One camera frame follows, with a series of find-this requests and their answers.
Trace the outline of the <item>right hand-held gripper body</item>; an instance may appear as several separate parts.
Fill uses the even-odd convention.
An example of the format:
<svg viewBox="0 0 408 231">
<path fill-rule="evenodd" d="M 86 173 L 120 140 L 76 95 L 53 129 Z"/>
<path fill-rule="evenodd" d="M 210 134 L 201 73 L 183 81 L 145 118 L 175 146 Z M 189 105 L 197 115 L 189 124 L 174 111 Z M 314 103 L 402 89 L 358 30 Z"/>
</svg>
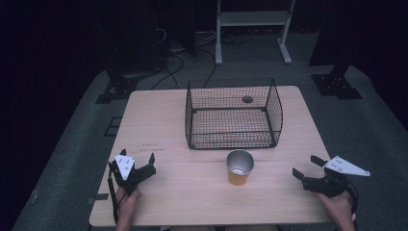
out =
<svg viewBox="0 0 408 231">
<path fill-rule="evenodd" d="M 347 175 L 369 177 L 370 172 L 351 162 L 336 156 L 326 161 L 321 178 L 306 177 L 302 183 L 303 189 L 313 193 L 322 193 L 334 197 L 343 193 L 348 186 Z"/>
</svg>

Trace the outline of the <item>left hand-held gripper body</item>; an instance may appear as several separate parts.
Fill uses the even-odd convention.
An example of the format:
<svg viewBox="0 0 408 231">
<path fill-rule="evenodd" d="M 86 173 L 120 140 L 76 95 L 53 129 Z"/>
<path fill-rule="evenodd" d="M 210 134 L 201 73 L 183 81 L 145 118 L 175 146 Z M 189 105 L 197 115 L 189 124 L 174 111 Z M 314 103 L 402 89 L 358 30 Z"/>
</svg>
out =
<svg viewBox="0 0 408 231">
<path fill-rule="evenodd" d="M 128 156 L 115 155 L 109 163 L 110 173 L 114 175 L 117 185 L 131 193 L 136 186 L 156 174 L 156 168 L 147 164 L 135 168 L 136 159 Z"/>
</svg>

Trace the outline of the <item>person's right hand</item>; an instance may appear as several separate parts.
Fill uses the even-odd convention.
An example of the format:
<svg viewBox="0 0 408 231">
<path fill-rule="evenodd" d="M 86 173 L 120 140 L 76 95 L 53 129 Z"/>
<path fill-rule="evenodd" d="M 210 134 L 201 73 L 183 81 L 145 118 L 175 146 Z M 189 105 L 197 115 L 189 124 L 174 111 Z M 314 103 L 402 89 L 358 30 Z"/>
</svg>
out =
<svg viewBox="0 0 408 231">
<path fill-rule="evenodd" d="M 316 192 L 316 196 L 336 223 L 345 224 L 352 221 L 352 200 L 348 192 L 342 192 L 334 197 Z"/>
</svg>

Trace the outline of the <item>person's left hand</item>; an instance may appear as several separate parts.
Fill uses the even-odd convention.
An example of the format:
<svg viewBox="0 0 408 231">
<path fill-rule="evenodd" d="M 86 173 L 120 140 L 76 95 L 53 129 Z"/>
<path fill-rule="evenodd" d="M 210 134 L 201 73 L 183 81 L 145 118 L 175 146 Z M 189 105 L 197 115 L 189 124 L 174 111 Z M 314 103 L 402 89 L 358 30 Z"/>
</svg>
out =
<svg viewBox="0 0 408 231">
<path fill-rule="evenodd" d="M 118 224 L 133 223 L 136 213 L 137 202 L 140 196 L 139 188 L 135 188 L 131 193 L 126 192 L 124 188 L 116 191 Z"/>
</svg>

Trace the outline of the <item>orange metal cup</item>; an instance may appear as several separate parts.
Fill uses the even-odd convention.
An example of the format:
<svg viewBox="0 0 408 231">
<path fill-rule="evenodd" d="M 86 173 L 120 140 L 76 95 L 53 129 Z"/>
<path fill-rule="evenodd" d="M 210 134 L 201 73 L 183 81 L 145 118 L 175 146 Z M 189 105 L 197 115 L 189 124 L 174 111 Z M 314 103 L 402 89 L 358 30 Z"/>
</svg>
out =
<svg viewBox="0 0 408 231">
<path fill-rule="evenodd" d="M 243 185 L 255 166 L 253 156 L 246 150 L 236 149 L 226 158 L 228 180 L 234 186 Z"/>
</svg>

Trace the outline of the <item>black stand base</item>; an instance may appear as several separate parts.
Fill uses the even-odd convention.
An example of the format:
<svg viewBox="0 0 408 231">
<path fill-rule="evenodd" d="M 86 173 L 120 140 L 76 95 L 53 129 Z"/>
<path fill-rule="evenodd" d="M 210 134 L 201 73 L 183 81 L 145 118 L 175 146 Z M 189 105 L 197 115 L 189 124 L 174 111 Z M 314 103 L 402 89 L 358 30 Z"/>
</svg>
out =
<svg viewBox="0 0 408 231">
<path fill-rule="evenodd" d="M 312 79 L 322 96 L 337 96 L 341 100 L 362 99 L 360 92 L 345 78 L 348 64 L 335 64 L 326 74 L 313 74 Z"/>
<path fill-rule="evenodd" d="M 96 104 L 109 104 L 112 100 L 128 99 L 136 90 L 138 80 L 124 77 L 118 69 L 108 69 L 109 83 L 104 92 L 99 94 Z"/>
</svg>

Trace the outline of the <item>white metal desk frame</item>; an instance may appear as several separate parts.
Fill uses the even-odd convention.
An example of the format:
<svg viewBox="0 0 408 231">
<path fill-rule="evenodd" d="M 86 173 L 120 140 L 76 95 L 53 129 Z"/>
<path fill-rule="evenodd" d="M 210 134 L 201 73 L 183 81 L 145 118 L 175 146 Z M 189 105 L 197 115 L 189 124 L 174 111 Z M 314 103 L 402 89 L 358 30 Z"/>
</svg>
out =
<svg viewBox="0 0 408 231">
<path fill-rule="evenodd" d="M 215 64 L 222 64 L 221 29 L 224 27 L 252 26 L 282 26 L 283 32 L 281 37 L 277 39 L 277 44 L 284 63 L 291 64 L 293 61 L 286 46 L 286 40 L 293 18 L 295 2 L 296 0 L 291 0 L 289 8 L 285 11 L 223 12 L 221 0 L 217 0 Z"/>
</svg>

